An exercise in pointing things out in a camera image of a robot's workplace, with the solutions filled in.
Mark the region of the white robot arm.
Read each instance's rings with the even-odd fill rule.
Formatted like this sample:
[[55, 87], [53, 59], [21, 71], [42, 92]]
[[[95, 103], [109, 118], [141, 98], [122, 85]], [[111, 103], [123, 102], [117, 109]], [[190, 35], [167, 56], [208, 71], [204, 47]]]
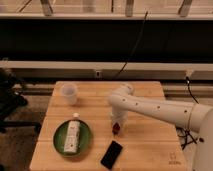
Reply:
[[108, 96], [114, 134], [121, 130], [128, 111], [186, 128], [198, 134], [192, 171], [213, 171], [213, 106], [136, 97], [133, 92], [130, 84], [123, 84]]

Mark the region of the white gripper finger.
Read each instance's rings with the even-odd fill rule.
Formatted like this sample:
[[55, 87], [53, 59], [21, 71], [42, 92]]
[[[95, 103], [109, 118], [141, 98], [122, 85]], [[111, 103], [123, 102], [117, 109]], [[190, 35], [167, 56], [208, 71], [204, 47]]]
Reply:
[[115, 129], [115, 123], [111, 122], [111, 128]]
[[123, 130], [125, 128], [125, 126], [126, 126], [126, 122], [122, 122], [121, 123], [121, 129]]

